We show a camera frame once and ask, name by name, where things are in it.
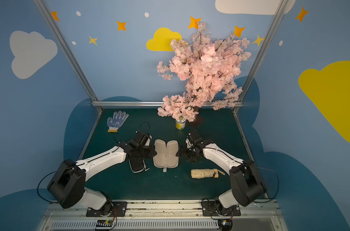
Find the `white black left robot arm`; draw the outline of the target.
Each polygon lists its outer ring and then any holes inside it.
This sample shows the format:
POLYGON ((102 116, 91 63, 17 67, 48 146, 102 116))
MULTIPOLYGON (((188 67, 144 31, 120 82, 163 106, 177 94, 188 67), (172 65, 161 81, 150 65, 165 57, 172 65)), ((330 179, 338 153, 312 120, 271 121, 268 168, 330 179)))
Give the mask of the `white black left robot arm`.
POLYGON ((157 153, 151 141, 151 135, 137 131, 134 138, 119 142, 96 156, 78 161, 67 159, 58 170, 47 174, 53 176, 47 190, 55 200, 42 197, 40 185, 37 186, 37 194, 41 199, 50 204, 59 204, 63 209, 82 206, 103 212, 106 216, 112 212, 112 200, 103 192, 85 187, 85 183, 98 173, 127 160, 143 161, 154 157, 157 153))

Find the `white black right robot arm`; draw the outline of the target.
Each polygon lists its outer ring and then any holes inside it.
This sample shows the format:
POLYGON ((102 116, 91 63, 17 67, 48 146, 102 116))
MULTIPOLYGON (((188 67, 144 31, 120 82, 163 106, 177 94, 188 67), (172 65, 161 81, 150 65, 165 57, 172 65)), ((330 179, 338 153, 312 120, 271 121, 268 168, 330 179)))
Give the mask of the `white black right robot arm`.
POLYGON ((214 162, 229 175, 231 189, 218 196, 218 205, 222 208, 230 208, 240 205, 243 207, 253 203, 267 192, 267 187, 260 170, 277 173, 271 169, 258 167, 251 159, 240 159, 221 149, 215 142, 200 137, 197 131, 192 131, 186 136, 186 146, 181 146, 178 157, 196 162, 204 157, 214 162))

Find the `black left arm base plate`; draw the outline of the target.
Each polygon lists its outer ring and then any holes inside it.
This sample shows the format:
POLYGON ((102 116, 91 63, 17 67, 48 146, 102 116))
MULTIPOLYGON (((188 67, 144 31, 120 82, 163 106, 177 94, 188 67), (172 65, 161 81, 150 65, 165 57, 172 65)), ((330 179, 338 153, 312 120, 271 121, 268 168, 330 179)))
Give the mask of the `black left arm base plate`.
POLYGON ((102 206, 102 208, 99 210, 88 208, 86 212, 86 217, 93 217, 93 218, 124 217, 126 214, 127 205, 128 203, 125 201, 106 202, 102 206))

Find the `beige umbrella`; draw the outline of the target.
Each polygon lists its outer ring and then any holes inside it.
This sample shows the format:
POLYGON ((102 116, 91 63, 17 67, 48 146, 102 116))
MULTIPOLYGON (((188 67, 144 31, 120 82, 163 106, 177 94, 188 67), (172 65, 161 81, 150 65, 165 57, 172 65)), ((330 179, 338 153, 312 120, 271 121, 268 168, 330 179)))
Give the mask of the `beige umbrella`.
POLYGON ((204 179, 204 178, 219 178, 219 175, 225 176, 225 173, 214 169, 192 169, 191 170, 191 178, 192 179, 204 179))

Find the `black zippered umbrella sleeve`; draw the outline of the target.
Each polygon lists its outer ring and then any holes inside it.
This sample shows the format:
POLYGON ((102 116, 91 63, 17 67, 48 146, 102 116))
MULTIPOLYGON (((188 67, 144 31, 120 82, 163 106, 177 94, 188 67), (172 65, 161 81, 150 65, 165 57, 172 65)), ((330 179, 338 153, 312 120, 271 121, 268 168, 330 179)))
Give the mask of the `black zippered umbrella sleeve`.
POLYGON ((133 173, 146 172, 150 170, 150 168, 147 167, 144 159, 142 160, 129 159, 129 165, 133 173))

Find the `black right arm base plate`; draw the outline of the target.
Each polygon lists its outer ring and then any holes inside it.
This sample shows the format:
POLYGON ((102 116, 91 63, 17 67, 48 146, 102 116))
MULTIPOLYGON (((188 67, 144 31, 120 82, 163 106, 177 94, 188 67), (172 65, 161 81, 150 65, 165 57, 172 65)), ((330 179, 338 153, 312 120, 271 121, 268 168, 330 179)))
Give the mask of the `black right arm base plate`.
POLYGON ((220 202, 204 199, 200 201, 202 213, 205 217, 231 217, 240 216, 239 205, 224 208, 220 202))

